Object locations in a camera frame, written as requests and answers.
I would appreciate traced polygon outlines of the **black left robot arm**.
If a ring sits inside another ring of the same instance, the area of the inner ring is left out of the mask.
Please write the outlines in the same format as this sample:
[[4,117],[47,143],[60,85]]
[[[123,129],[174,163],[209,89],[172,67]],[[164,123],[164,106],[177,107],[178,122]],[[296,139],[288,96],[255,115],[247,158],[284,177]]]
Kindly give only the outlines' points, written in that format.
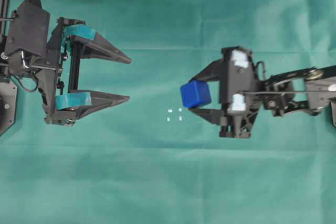
[[81,59],[132,62],[82,20],[59,18],[47,38],[49,15],[29,19],[17,14],[10,25],[4,56],[9,74],[31,78],[43,99],[47,124],[77,120],[130,100],[129,96],[79,90]]

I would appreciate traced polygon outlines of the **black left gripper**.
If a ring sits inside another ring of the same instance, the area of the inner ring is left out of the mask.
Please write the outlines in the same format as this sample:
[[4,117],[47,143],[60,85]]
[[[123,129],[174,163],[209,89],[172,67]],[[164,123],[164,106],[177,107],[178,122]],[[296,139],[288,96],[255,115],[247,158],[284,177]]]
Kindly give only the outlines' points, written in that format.
[[130,100],[129,96],[78,90],[81,59],[130,64],[132,59],[85,21],[59,18],[46,55],[32,64],[47,124],[72,126],[79,119]]

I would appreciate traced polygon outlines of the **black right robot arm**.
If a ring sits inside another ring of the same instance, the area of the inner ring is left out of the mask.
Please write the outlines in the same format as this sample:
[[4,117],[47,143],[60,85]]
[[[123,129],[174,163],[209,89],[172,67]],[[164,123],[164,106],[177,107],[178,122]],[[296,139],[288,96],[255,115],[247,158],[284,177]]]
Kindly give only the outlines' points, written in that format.
[[180,87],[183,106],[211,124],[220,137],[249,138],[260,108],[274,117],[303,112],[335,113],[335,66],[305,68],[266,78],[263,61],[241,46],[221,49],[211,62]]

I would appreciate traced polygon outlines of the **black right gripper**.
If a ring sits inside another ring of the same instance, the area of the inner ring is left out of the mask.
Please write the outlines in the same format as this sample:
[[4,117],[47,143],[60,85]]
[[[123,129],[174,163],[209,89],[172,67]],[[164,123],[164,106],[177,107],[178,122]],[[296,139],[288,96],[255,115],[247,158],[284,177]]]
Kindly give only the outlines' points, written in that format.
[[237,46],[222,48],[222,59],[211,62],[189,82],[219,81],[222,109],[190,108],[211,124],[222,126],[220,137],[249,138],[261,107],[260,81],[252,51]]

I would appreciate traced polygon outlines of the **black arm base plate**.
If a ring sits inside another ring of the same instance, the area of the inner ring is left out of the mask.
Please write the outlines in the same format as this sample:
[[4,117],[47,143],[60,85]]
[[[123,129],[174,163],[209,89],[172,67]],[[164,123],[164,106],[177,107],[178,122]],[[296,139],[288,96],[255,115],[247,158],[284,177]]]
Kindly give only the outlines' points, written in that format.
[[15,123],[17,94],[18,88],[12,80],[1,82],[1,135]]

